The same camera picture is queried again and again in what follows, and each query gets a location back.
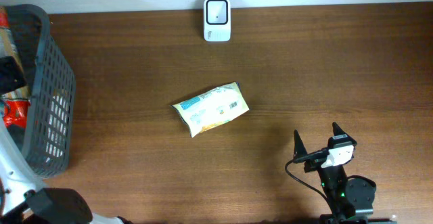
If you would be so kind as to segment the orange red noodle packet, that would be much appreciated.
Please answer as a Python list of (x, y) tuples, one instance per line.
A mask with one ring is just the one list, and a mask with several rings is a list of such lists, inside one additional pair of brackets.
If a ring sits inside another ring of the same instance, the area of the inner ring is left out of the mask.
[[(1, 6), (1, 58), (6, 56), (14, 57), (24, 73), (18, 48), (12, 36), (6, 9)], [(6, 127), (14, 125), (23, 129), (26, 128), (28, 108), (30, 106), (29, 97), (30, 89), (27, 81), (26, 86), (6, 94), (1, 94), (3, 103), (2, 117)]]

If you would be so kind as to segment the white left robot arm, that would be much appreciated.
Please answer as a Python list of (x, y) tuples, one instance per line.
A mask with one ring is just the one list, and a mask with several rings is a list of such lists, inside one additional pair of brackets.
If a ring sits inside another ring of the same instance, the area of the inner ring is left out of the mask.
[(75, 190), (47, 187), (24, 159), (25, 129), (1, 119), (2, 223), (130, 223), (123, 217), (91, 212)]

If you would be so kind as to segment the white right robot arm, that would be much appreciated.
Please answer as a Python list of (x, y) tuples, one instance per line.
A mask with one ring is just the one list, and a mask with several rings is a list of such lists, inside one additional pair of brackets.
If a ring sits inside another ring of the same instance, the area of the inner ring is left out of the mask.
[[(320, 223), (393, 223), (391, 219), (372, 219), (373, 202), (377, 185), (371, 179), (359, 175), (348, 176), (344, 165), (353, 158), (357, 141), (332, 123), (333, 136), (327, 146), (308, 153), (297, 130), (294, 131), (293, 159), (285, 165), (285, 172), (295, 181), (317, 192), (327, 203), (330, 214), (321, 215)], [(295, 177), (288, 167), (291, 164), (304, 165), (304, 172), (316, 172), (321, 181), (322, 190)]]

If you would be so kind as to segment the yellow white snack bag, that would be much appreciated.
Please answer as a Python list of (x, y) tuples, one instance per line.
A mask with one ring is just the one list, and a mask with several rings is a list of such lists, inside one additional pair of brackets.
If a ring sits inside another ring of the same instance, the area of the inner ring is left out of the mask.
[(250, 110), (240, 84), (236, 81), (215, 87), (171, 107), (188, 126), (191, 137), (231, 122)]

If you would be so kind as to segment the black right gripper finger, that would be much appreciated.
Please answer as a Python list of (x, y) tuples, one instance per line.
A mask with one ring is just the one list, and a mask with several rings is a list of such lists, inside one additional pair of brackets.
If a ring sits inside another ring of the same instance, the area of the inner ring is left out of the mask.
[(342, 128), (337, 124), (337, 122), (332, 123), (332, 129), (334, 136), (332, 139), (349, 139), (350, 135), (348, 135)]
[(294, 130), (294, 159), (306, 156), (307, 150), (297, 130)]

